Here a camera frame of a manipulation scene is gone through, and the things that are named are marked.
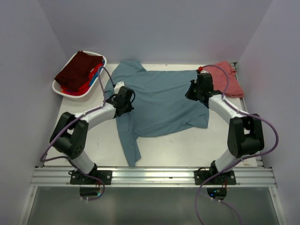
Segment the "blue t shirt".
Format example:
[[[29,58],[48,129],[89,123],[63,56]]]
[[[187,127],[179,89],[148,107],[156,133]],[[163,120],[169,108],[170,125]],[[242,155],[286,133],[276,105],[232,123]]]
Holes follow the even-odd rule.
[[[185,97],[194,70],[148,71],[139,61],[122,61],[113,71],[115,83],[124,82],[135,92],[133,110],[116,118],[126,161],[134,167],[141,159],[137,139],[177,133],[192,127],[207,128],[209,110]]]

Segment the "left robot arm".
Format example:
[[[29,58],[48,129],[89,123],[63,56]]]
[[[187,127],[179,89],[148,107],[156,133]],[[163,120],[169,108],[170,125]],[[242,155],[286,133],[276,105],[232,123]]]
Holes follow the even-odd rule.
[[[119,85],[115,86],[114,94],[102,106],[80,114],[63,113],[50,138],[50,146],[66,156],[74,168],[82,172],[81,179],[87,184],[94,183],[98,177],[97,165],[84,150],[88,131],[134,109],[132,102],[135,92],[121,82]]]

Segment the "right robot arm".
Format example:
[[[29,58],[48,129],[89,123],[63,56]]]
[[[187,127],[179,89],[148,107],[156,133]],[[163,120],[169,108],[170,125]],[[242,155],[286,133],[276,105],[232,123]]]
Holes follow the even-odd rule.
[[[197,79],[185,94],[186,98],[200,101],[217,113],[228,125],[227,150],[210,165],[209,179],[219,184],[225,179],[228,167],[243,157],[251,156],[264,148],[262,122],[254,114],[248,114],[231,105],[222,92],[214,90],[212,76],[197,72]]]

